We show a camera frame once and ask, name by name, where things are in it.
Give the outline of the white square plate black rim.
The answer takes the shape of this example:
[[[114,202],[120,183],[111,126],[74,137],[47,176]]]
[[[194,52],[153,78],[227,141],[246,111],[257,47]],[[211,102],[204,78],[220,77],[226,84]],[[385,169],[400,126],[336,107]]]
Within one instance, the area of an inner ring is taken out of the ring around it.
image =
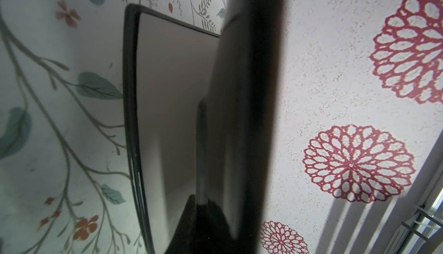
[[[196,194],[196,119],[220,37],[142,5],[125,9],[123,106],[138,221],[164,254]]]

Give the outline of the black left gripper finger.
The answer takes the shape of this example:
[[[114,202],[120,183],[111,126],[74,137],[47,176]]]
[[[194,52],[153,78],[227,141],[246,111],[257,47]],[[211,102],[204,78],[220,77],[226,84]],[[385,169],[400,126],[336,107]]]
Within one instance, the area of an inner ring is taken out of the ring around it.
[[[207,206],[197,204],[196,196],[190,195],[166,254],[206,254],[207,215]]]

